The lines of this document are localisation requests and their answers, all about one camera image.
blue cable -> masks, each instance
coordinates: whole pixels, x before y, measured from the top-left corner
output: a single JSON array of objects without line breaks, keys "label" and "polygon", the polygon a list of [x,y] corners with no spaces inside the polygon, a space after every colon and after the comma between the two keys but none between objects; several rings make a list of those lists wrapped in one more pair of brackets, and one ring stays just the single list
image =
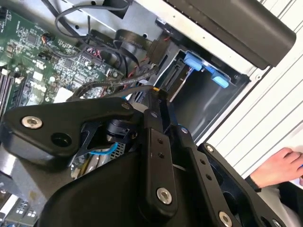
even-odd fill
[{"label": "blue cable", "polygon": [[111,153],[115,152],[115,150],[118,148],[118,143],[115,143],[112,145],[108,151],[91,151],[90,153],[92,155],[110,155]]}]

finger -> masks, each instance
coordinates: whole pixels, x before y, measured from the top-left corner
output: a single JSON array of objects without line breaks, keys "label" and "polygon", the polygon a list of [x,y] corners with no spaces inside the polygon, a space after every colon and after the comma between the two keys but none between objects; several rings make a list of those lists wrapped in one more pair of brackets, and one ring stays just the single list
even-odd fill
[{"label": "finger", "polygon": [[293,150],[291,150],[290,148],[282,148],[276,154],[274,154],[274,156],[278,156],[278,157],[284,158],[289,153],[292,153],[292,151]]},{"label": "finger", "polygon": [[303,176],[303,167],[298,168],[297,174],[301,177]]},{"label": "finger", "polygon": [[288,163],[292,163],[293,161],[297,160],[301,156],[300,152],[292,152],[288,153],[288,155],[285,156],[285,161]]},{"label": "finger", "polygon": [[293,161],[291,165],[294,165],[294,167],[296,168],[300,168],[303,165],[303,155],[301,154],[301,156],[298,157],[295,161]]}]

screw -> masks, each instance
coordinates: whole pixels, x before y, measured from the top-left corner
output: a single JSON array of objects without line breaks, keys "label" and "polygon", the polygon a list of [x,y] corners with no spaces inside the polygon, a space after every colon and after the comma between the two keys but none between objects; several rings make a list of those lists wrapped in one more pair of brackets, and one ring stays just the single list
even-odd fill
[{"label": "screw", "polygon": [[132,135],[131,135],[131,138],[132,138],[132,139],[136,139],[137,136],[138,136],[138,133],[137,133],[136,131],[134,131],[134,132],[132,133]]},{"label": "screw", "polygon": [[281,224],[275,219],[273,219],[273,223],[275,224],[276,227],[282,227]]},{"label": "screw", "polygon": [[113,77],[114,77],[114,78],[117,78],[117,77],[118,77],[118,73],[117,73],[117,72],[114,72],[114,73],[113,73]]},{"label": "screw", "polygon": [[213,149],[211,146],[209,146],[209,145],[206,146],[206,149],[207,149],[209,152],[213,152],[213,151],[214,151],[214,149]]},{"label": "screw", "polygon": [[257,75],[256,76],[256,80],[261,80],[262,79],[262,76],[261,75]]},{"label": "screw", "polygon": [[183,127],[182,127],[182,128],[181,128],[181,131],[184,132],[185,134],[188,134],[188,131],[187,131],[186,128],[183,128]]},{"label": "screw", "polygon": [[151,112],[151,115],[152,115],[153,117],[158,117],[157,114],[156,114],[155,112]]},{"label": "screw", "polygon": [[166,205],[169,205],[172,202],[172,196],[166,188],[159,188],[157,190],[157,197],[161,202]]},{"label": "screw", "polygon": [[123,103],[121,106],[122,106],[124,109],[126,109],[126,110],[129,110],[129,109],[130,109],[129,105],[126,104],[126,103]]},{"label": "screw", "polygon": [[219,218],[226,227],[232,227],[232,220],[225,212],[220,211]]},{"label": "screw", "polygon": [[29,129],[39,129],[42,127],[42,120],[37,117],[27,116],[21,120],[24,127]]}]

hand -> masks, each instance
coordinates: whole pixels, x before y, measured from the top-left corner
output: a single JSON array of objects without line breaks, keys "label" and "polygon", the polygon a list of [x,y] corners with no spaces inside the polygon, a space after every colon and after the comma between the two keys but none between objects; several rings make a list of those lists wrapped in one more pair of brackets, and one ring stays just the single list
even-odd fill
[{"label": "hand", "polygon": [[283,148],[265,161],[251,175],[259,188],[291,181],[303,176],[303,154]]}]

motherboard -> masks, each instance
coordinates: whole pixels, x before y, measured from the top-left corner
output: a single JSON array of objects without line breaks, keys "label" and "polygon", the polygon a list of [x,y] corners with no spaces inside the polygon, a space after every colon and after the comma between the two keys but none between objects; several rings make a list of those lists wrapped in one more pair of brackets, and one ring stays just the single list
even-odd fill
[{"label": "motherboard", "polygon": [[[92,59],[89,53],[58,57],[44,45],[45,34],[50,35],[13,11],[0,8],[0,118],[16,106],[65,102],[85,83],[123,76],[102,59]],[[55,36],[51,46],[71,56],[79,52]],[[110,92],[108,88],[95,88],[84,98]]]}]

